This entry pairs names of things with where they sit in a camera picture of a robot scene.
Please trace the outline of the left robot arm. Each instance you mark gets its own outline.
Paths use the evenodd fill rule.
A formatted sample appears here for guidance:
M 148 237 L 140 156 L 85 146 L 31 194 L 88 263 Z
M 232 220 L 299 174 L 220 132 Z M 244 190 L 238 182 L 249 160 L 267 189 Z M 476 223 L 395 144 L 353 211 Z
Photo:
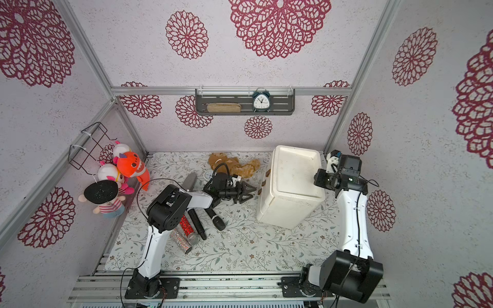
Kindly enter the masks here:
M 254 197 L 256 188 L 241 179 L 239 175 L 213 173 L 201 191 L 188 191 L 174 185 L 167 186 L 148 206 L 148 238 L 141 264 L 134 269 L 131 283 L 147 296 L 152 296 L 160 288 L 161 259 L 169 237 L 181 222 L 185 213 L 189 213 L 194 223 L 200 220 L 195 209 L 204 209 L 212 219 L 213 225 L 223 231 L 225 222 L 214 212 L 214 208 L 223 200 L 232 200 L 242 204 Z

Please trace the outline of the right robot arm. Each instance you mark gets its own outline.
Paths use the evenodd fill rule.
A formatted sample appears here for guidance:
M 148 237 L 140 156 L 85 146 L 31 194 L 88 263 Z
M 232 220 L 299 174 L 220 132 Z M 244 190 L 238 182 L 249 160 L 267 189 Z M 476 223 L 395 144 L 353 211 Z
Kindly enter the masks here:
M 299 288 L 305 296 L 321 291 L 364 304 L 383 278 L 383 265 L 374 260 L 368 240 L 369 182 L 361 171 L 359 157 L 334 150 L 327 156 L 327 168 L 319 169 L 314 177 L 317 187 L 334 191 L 342 231 L 339 248 L 322 266 L 308 264 L 302 269 Z

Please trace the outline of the rainbow rhinestone microphone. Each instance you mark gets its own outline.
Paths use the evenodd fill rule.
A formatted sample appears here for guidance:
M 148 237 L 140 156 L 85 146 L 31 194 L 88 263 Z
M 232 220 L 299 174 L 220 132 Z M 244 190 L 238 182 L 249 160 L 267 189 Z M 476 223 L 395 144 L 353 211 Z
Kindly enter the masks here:
M 179 231 L 173 229 L 170 233 L 170 237 L 185 254 L 190 253 L 192 246 L 189 244 L 188 240 L 180 234 Z

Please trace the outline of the red glitter microphone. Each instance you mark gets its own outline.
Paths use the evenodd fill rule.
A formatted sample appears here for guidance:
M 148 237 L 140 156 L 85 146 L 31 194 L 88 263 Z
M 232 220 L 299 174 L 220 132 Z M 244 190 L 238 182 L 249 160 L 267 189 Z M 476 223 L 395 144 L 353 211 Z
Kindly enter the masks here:
M 183 230 L 184 237 L 191 246 L 197 245 L 200 241 L 200 236 L 195 232 L 194 228 L 185 215 L 183 215 L 180 226 Z

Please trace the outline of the black microphone long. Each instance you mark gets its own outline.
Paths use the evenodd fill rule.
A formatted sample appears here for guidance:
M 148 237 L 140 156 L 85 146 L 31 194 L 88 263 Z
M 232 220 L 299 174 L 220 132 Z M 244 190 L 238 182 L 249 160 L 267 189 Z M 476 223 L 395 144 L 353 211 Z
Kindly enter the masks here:
M 196 213 L 196 210 L 195 209 L 189 209 L 187 212 L 191 218 L 191 221 L 193 222 L 193 225 L 194 225 L 195 230 L 197 231 L 198 235 L 201 237 L 202 240 L 205 241 L 207 239 L 207 235 L 205 233 L 204 226 L 202 225 L 202 223 L 198 217 L 198 214 Z

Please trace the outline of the white plastic drawer cabinet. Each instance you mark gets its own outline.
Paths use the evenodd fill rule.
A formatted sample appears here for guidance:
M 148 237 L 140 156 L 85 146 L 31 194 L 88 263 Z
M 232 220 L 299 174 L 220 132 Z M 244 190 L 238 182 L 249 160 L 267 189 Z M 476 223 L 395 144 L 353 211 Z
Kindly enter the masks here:
M 324 189 L 314 185 L 314 176 L 322 168 L 316 150 L 277 146 L 265 168 L 259 190 L 256 219 L 261 223 L 293 229 L 326 199 Z M 265 173 L 271 170 L 269 177 Z

